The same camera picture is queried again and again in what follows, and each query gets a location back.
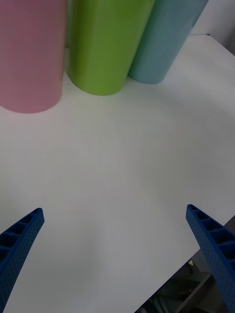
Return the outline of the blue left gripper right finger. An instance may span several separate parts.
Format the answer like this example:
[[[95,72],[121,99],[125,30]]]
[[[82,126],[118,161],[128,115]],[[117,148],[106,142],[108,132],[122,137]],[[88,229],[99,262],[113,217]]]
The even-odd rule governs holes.
[[[186,220],[198,242],[205,261],[229,312],[235,311],[235,236],[192,204]]]

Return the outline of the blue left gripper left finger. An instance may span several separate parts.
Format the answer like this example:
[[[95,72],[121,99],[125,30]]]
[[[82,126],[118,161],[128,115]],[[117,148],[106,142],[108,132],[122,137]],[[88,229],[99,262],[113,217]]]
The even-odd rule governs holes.
[[[44,222],[43,210],[36,208],[0,235],[1,313]]]

